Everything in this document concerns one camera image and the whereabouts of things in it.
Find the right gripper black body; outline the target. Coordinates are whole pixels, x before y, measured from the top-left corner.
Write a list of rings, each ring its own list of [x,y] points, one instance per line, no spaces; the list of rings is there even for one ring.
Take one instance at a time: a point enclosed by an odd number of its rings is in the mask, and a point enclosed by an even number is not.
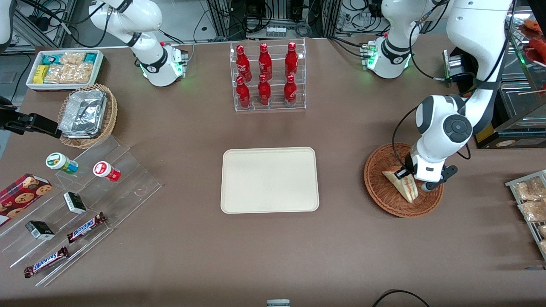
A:
[[[16,111],[12,102],[3,96],[0,96],[0,128],[1,130],[7,130],[13,133],[24,133],[25,121],[21,118],[25,118],[26,115]]]

